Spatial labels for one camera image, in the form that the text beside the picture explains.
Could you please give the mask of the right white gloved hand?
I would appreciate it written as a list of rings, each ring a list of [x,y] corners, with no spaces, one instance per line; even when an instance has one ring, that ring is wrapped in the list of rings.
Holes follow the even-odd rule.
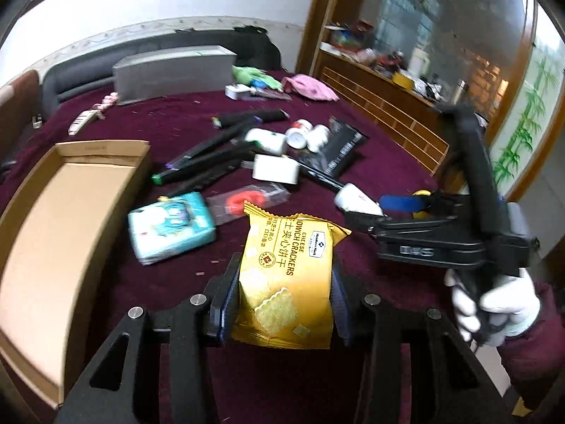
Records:
[[[524,334],[536,322],[541,301],[535,293],[534,281],[527,268],[521,268],[518,277],[500,276],[494,287],[475,302],[469,296],[458,274],[449,269],[444,283],[451,289],[452,304],[460,336],[470,342],[483,330],[479,311],[487,313],[490,324],[497,331],[487,335],[481,345],[500,347],[507,338]]]

